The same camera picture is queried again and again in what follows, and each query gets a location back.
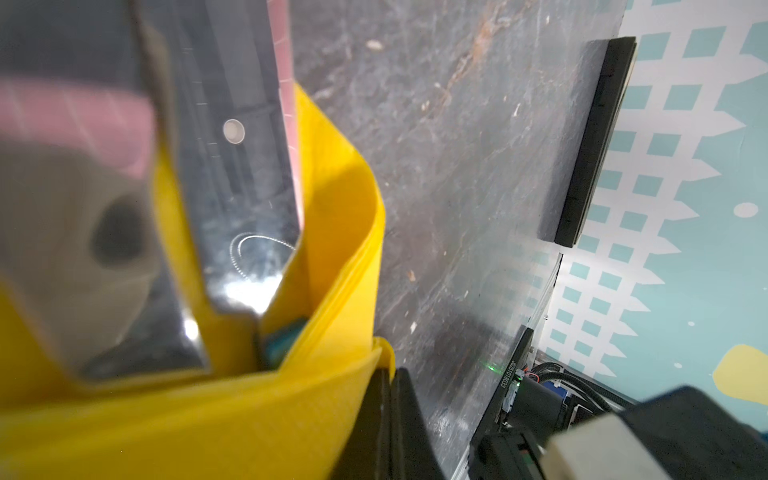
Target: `yellow bag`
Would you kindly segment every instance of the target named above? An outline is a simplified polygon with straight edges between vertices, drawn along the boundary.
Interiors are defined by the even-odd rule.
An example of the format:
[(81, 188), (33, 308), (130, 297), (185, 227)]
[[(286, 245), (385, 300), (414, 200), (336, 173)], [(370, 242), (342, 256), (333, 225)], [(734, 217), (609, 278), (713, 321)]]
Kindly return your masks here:
[(169, 157), (158, 225), (217, 376), (192, 386), (78, 397), (0, 295), (0, 478), (325, 478), (373, 370), (384, 206), (363, 158), (296, 89), (305, 228), (269, 332), (310, 321), (276, 372), (253, 371), (253, 321), (208, 304)]

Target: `gray object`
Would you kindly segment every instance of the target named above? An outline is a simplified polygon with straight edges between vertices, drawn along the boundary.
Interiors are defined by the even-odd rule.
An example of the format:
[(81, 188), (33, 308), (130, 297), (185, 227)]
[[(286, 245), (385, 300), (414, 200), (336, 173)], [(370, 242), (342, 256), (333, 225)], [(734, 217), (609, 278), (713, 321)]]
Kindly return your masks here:
[(208, 361), (154, 229), (155, 118), (127, 2), (0, 14), (0, 274), (48, 354), (91, 385)]
[(300, 234), (266, 0), (145, 10), (170, 59), (176, 168), (207, 295), (259, 316)]
[(375, 334), (411, 372), (448, 477), (498, 383), (486, 365), (509, 357), (545, 296), (625, 4), (290, 3), (296, 79), (382, 190)]

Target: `green led light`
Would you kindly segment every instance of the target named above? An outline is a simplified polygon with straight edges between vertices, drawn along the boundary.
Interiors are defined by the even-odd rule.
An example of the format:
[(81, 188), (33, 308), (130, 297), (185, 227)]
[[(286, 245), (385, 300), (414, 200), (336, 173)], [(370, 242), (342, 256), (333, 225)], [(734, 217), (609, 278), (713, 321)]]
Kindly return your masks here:
[(493, 373), (497, 373), (497, 374), (501, 375), (504, 372), (504, 370), (499, 369), (499, 367), (497, 365), (493, 365), (492, 363), (482, 362), (482, 364), (483, 364), (483, 366), (486, 369), (491, 370)]

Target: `black mechanical part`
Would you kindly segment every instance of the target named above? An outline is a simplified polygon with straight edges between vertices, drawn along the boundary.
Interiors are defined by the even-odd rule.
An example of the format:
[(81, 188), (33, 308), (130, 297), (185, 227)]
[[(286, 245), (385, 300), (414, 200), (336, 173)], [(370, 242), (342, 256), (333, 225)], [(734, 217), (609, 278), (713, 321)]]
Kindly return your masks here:
[(352, 435), (331, 480), (388, 479), (390, 422), (389, 371), (378, 369), (368, 383)]
[(472, 440), (469, 443), (470, 458), (472, 457), (472, 450), (479, 445), (483, 437), (491, 433), (499, 432), (501, 427), (498, 420), (499, 414), (502, 411), (502, 402), (507, 396), (512, 381), (515, 379), (515, 372), (517, 372), (518, 366), (521, 362), (525, 361), (525, 358), (528, 355), (528, 349), (531, 348), (531, 341), (533, 340), (533, 333), (533, 329), (522, 329), (518, 345), (512, 352), (507, 368), (502, 375), (502, 379), (499, 380), (496, 390), (491, 397), (491, 401), (485, 408), (485, 412), (478, 423), (478, 428), (475, 430), (475, 434), (472, 436)]
[(768, 444), (691, 386), (619, 413), (675, 480), (758, 480), (768, 475)]
[(398, 369), (392, 381), (391, 445), (392, 480), (444, 480), (406, 369)]
[(527, 428), (538, 445), (544, 446), (558, 430), (562, 404), (563, 400), (557, 393), (524, 377), (506, 421), (513, 428)]
[(614, 38), (608, 42), (600, 79), (587, 117), (587, 127), (568, 185), (558, 231), (554, 236), (554, 242), (563, 247), (572, 248), (576, 244), (587, 219), (611, 132), (624, 98), (627, 79), (632, 72), (636, 48), (635, 37)]
[(543, 480), (539, 447), (522, 429), (487, 435), (469, 464), (471, 480)]

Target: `white dot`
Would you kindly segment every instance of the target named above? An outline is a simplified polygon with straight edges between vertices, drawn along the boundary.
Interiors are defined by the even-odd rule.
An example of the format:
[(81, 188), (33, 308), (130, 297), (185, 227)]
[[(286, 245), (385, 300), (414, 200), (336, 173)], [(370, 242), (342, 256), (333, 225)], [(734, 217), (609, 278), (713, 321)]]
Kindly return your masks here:
[(224, 138), (231, 144), (239, 144), (245, 138), (245, 127), (239, 120), (230, 118), (224, 122)]
[(373, 51), (381, 51), (384, 49), (384, 45), (382, 45), (382, 42), (374, 39), (368, 40), (366, 42), (366, 47), (368, 47)]
[(757, 205), (746, 202), (743, 204), (736, 205), (733, 208), (733, 214), (736, 215), (737, 217), (749, 218), (757, 215), (758, 210), (759, 209), (757, 208)]

